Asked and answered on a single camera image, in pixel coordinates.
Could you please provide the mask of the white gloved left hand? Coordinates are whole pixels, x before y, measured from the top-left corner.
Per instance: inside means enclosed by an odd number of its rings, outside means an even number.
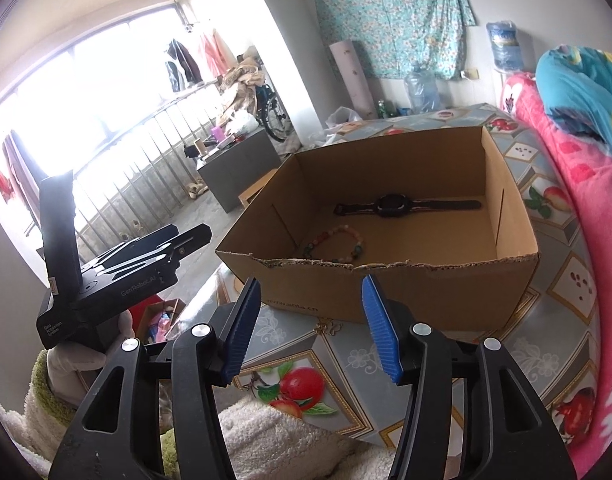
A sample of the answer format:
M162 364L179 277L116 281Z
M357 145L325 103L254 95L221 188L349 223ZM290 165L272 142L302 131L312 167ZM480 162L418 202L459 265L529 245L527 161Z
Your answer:
M117 328L118 336L105 352L97 352L71 341L61 342L48 351L48 384L55 396L74 406L84 400L88 386L84 385L82 373L97 372L105 367L108 357L120 348L126 339L135 336L129 311L120 315Z

